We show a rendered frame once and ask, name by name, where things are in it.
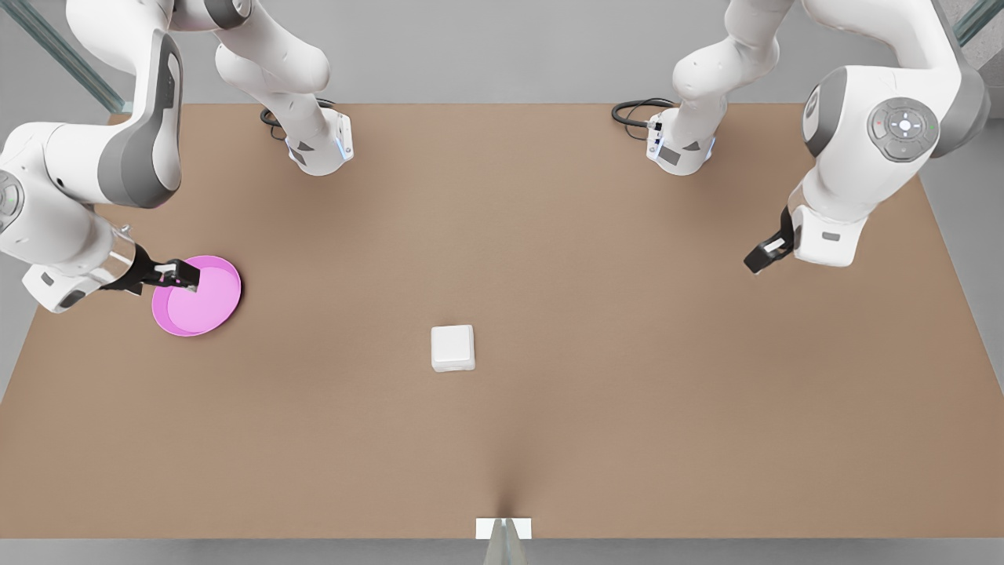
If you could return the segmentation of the white square box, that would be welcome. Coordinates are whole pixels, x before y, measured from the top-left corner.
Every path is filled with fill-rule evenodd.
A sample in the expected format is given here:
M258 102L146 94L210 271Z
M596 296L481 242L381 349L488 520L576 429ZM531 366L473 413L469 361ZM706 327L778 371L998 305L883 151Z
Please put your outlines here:
M433 326L431 328L431 368L434 372L473 370L475 361L474 328L471 325Z

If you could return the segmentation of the pink round plate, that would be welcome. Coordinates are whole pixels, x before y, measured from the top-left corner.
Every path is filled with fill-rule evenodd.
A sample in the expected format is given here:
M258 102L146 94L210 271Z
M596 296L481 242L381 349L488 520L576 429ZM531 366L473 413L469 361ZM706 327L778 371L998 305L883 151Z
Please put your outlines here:
M218 328L231 317L242 297L242 280L231 262L216 255L196 255L186 262L200 271L196 292L158 287L151 310L166 333L193 337Z

